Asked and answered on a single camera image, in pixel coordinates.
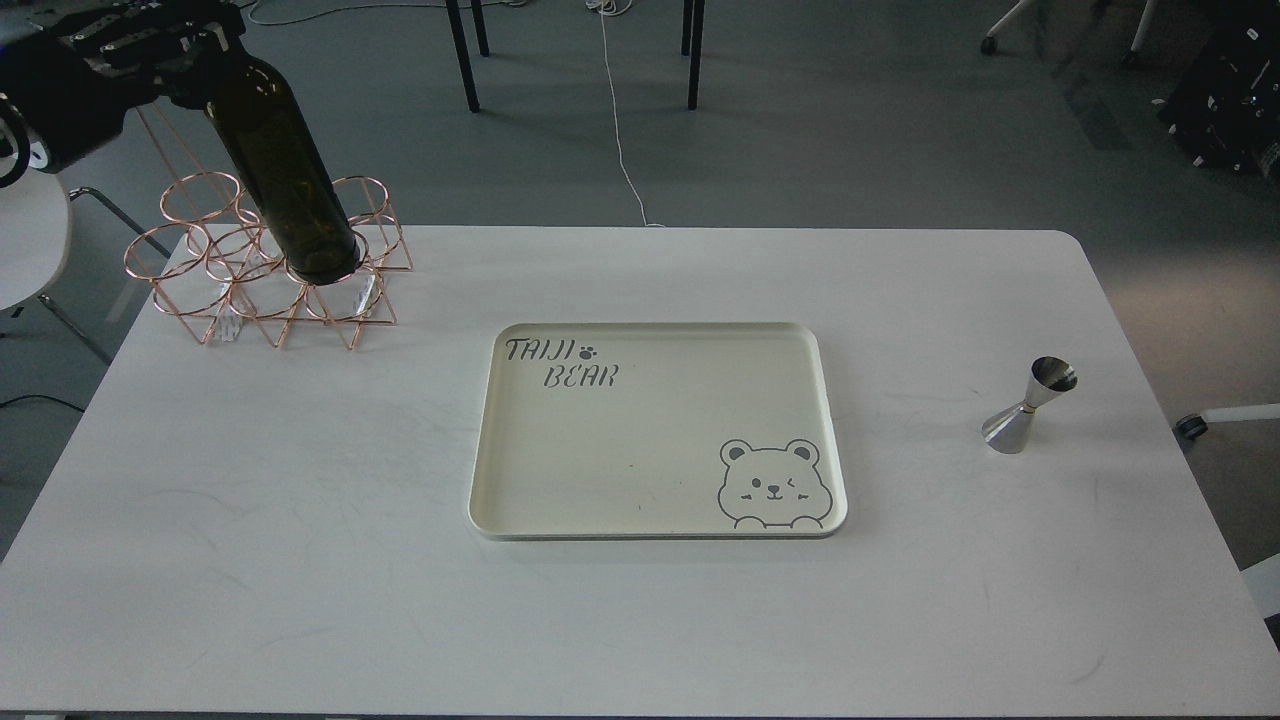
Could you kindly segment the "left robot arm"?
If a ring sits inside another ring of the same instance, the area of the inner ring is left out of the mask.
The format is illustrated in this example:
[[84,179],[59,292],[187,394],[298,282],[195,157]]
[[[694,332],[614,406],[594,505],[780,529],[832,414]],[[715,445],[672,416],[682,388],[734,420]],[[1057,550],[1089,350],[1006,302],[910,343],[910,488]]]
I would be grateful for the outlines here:
[[244,33],[234,1],[3,3],[3,186],[56,174],[169,97],[197,108]]

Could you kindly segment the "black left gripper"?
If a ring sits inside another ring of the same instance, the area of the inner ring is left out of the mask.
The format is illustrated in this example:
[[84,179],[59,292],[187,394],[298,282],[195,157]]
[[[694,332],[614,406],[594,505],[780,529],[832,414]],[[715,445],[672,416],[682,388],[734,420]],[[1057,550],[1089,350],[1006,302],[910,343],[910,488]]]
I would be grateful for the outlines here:
[[[119,136],[125,114],[157,92],[202,111],[227,73],[221,50],[183,53],[205,32],[238,38],[246,32],[241,9],[233,1],[91,1],[60,19],[60,36],[76,53],[36,35],[4,45],[3,174],[65,170]],[[83,59],[91,56],[159,61],[155,87],[104,76]]]

